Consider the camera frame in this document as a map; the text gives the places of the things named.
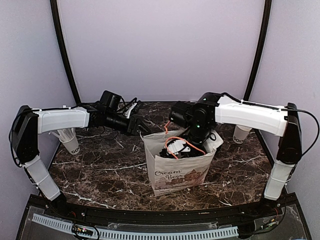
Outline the white paper coffee cup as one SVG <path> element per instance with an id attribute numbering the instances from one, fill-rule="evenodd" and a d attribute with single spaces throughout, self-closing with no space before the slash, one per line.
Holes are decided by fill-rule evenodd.
<path id="1" fill-rule="evenodd" d="M 251 131 L 251 127 L 236 125 L 233 132 L 233 141 L 236 144 L 242 144 Z"/>

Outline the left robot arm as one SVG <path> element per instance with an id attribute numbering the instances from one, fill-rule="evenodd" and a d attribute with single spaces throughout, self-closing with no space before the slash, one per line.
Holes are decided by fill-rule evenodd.
<path id="1" fill-rule="evenodd" d="M 47 143 L 45 133 L 62 129 L 105 127 L 127 136 L 150 134 L 134 104 L 128 116 L 99 102 L 81 103 L 73 107 L 31 108 L 23 105 L 13 120 L 9 143 L 14 163 L 24 168 L 32 183 L 51 203 L 51 210 L 60 218 L 71 213 L 66 197 L 59 189 L 41 158 Z"/>

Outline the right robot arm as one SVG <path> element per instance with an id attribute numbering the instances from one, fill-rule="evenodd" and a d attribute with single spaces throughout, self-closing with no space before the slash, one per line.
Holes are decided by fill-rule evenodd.
<path id="1" fill-rule="evenodd" d="M 206 92 L 195 103 L 178 101 L 169 120 L 188 128 L 187 141 L 196 147 L 204 144 L 217 124 L 232 124 L 271 133 L 280 138 L 276 160 L 264 189 L 264 199 L 255 213 L 266 217 L 302 158 L 302 140 L 297 107 L 293 103 L 273 106 L 237 99 L 230 94 Z"/>

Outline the paper cup holding straws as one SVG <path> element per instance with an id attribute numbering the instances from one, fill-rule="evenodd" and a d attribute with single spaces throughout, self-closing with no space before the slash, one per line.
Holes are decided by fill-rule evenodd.
<path id="1" fill-rule="evenodd" d="M 73 136 L 70 139 L 67 140 L 61 140 L 60 142 L 64 145 L 66 150 L 71 154 L 71 155 L 76 155 L 80 152 L 80 145 L 78 143 L 78 139 L 76 136 Z"/>

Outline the bundle of straws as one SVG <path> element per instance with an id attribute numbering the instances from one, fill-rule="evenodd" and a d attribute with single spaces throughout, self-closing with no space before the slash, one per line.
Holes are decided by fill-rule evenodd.
<path id="1" fill-rule="evenodd" d="M 62 143 L 66 143 L 71 141 L 76 136 L 76 132 L 74 128 L 65 128 L 50 131 L 49 135 L 53 135 L 57 137 Z"/>

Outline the white paper takeout bag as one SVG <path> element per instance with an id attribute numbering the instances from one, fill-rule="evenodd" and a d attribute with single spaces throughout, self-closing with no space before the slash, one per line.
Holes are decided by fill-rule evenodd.
<path id="1" fill-rule="evenodd" d="M 156 197 L 202 184 L 223 139 L 215 131 L 204 143 L 206 154 L 186 158 L 164 158 L 159 152 L 168 138 L 182 138 L 185 129 L 163 131 L 141 136 L 144 144 L 147 174 Z"/>

